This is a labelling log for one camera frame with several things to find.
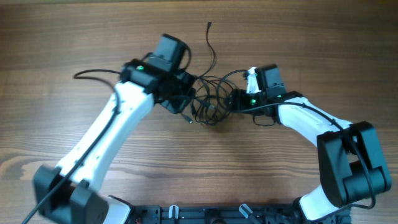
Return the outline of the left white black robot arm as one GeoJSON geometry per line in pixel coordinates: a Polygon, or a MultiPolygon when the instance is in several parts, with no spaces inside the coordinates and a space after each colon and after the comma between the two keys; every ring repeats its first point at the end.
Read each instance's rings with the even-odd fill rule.
{"type": "Polygon", "coordinates": [[[125,63],[111,98],[79,143],[55,167],[35,173],[32,213],[56,223],[133,223],[130,203],[99,191],[121,146],[155,105],[180,114],[192,101],[196,78],[181,64],[191,54],[186,43],[164,34],[153,52],[125,63]]]}

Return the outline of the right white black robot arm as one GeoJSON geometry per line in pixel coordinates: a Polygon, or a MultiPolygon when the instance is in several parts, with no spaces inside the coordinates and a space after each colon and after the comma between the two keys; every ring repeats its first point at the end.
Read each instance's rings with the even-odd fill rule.
{"type": "Polygon", "coordinates": [[[234,89],[224,103],[231,113],[268,116],[301,134],[316,148],[320,185],[298,198],[290,223],[340,223],[351,208],[370,210],[392,177],[374,126],[352,123],[317,108],[297,91],[287,91],[276,64],[243,70],[246,89],[234,89]]]}

